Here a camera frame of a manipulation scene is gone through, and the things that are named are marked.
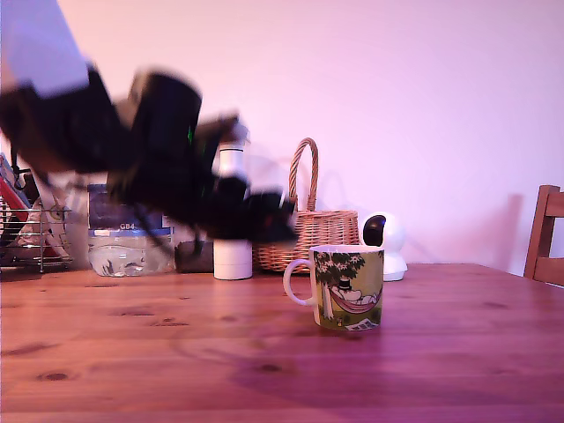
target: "security camera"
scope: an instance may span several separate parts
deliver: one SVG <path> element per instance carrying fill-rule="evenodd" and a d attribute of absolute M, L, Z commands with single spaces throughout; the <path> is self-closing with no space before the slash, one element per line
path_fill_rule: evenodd
<path fill-rule="evenodd" d="M 370 214 L 360 226 L 360 242 L 384 250 L 384 281 L 401 280 L 407 264 L 399 254 L 405 242 L 405 229 L 390 213 Z"/>

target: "white arm segment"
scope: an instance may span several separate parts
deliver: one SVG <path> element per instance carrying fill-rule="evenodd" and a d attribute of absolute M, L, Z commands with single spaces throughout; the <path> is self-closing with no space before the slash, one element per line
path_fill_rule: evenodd
<path fill-rule="evenodd" d="M 56 0 L 1 0 L 2 91 L 30 81 L 42 97 L 88 85 L 88 69 Z"/>

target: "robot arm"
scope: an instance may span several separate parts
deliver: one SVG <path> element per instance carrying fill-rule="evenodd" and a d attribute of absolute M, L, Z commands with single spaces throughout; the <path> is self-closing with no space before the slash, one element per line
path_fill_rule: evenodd
<path fill-rule="evenodd" d="M 237 137 L 237 115 L 198 124 L 201 94 L 160 71 L 138 73 L 114 104 L 56 0 L 3 0 L 2 13 L 0 129 L 42 179 L 108 172 L 115 201 L 158 209 L 210 238 L 295 239 L 294 204 L 277 192 L 246 196 L 246 181 L 212 172 L 219 143 Z"/>

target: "mug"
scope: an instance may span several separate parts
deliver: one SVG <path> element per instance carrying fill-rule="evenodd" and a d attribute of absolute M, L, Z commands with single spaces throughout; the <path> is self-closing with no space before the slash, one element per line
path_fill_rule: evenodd
<path fill-rule="evenodd" d="M 290 286 L 293 270 L 309 268 L 312 296 L 301 300 Z M 367 330 L 382 317 L 384 251 L 366 245 L 322 245 L 309 260 L 293 260 L 284 272 L 284 290 L 301 306 L 313 306 L 315 322 L 328 329 Z"/>

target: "hammock illustration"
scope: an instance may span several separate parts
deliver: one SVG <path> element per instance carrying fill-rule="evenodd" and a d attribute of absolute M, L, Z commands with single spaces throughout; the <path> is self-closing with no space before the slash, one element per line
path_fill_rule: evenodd
<path fill-rule="evenodd" d="M 355 315 L 359 315 L 361 313 L 366 313 L 370 311 L 382 297 L 382 288 L 380 288 L 380 292 L 376 295 L 376 302 L 369 302 L 368 304 L 354 304 L 353 302 L 349 302 L 344 300 L 343 298 L 339 297 L 335 294 L 332 290 L 330 290 L 331 298 L 337 303 L 339 307 L 341 307 L 344 311 L 348 311 L 349 313 L 353 313 Z"/>

